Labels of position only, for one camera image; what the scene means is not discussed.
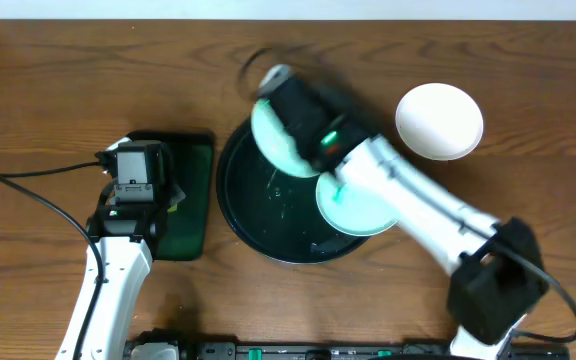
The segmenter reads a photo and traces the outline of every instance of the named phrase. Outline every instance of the wooden table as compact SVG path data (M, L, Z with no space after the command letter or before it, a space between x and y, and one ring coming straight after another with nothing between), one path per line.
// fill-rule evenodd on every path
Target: wooden table
M486 119L480 146L416 163L474 206L531 223L547 269L576 298L576 23L0 21L0 172L89 161L143 128L212 129L219 155L251 106L237 71L268 43L302 46L386 112L422 83L471 94ZM107 180L84 169L20 182L84 222ZM297 266L243 244L214 194L208 223L201 259L154 264L131 334L388 343L454 333L448 278L400 230ZM0 359L55 355L85 248L63 219L0 184ZM526 323L555 334L573 325L552 292Z

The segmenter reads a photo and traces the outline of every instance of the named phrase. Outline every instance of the green light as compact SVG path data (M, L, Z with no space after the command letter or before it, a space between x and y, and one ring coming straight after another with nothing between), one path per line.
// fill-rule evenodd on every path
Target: green light
M261 358L262 358L261 349L248 350L248 360L261 360Z
M328 145L328 143L330 143L331 141L333 141L335 138L337 137L337 132L336 131L331 131L328 133L328 135L326 135L324 137L323 140L321 140L321 143L324 145Z

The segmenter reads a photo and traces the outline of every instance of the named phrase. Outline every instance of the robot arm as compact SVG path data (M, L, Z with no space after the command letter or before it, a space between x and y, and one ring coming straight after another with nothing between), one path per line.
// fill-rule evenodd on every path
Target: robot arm
M170 175L170 154L158 141L124 138L97 156L113 177L87 226L102 258L104 280L97 290L97 261L89 247L84 282L55 357L60 360L78 358L80 338L81 359L123 358L137 295L166 232L166 210L184 197ZM91 304L94 311L86 324ZM179 358L176 346L148 345L133 352L133 358Z
M269 161L296 176L331 172L382 196L399 226L451 277L448 310L461 325L452 354L497 359L510 331L548 289L542 279L494 251L498 244L507 245L543 269L530 228L517 219L500 225L455 198L369 130L352 98L311 88L285 65L269 72L258 96L266 115L253 113L253 135ZM277 144L289 146L273 151Z
M448 276L461 265L462 253L474 254L496 233L493 225L498 219L477 211L428 179L382 136L358 145L335 173L343 182L380 194L392 206L399 227L412 235Z

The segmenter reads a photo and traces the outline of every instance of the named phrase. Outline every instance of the white wall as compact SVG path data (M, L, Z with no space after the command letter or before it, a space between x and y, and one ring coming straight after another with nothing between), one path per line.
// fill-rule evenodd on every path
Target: white wall
M576 20L576 0L0 0L0 19Z

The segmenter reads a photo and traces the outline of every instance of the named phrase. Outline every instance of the black round tray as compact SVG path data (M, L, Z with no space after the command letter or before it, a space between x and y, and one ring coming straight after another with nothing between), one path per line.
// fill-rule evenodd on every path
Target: black round tray
M315 200L317 179L277 170L259 151L246 120L219 158L217 199L226 221L248 246L280 261L321 263L350 253L368 237L328 225Z

